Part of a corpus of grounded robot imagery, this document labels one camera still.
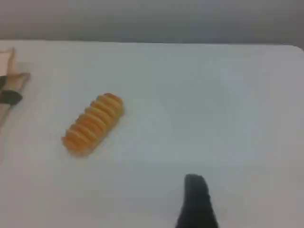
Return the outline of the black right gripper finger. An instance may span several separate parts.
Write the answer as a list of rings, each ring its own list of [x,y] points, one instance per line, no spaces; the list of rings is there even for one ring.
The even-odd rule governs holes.
[[[218,228],[209,188],[205,179],[197,174],[187,174],[184,179],[184,197],[175,227]]]

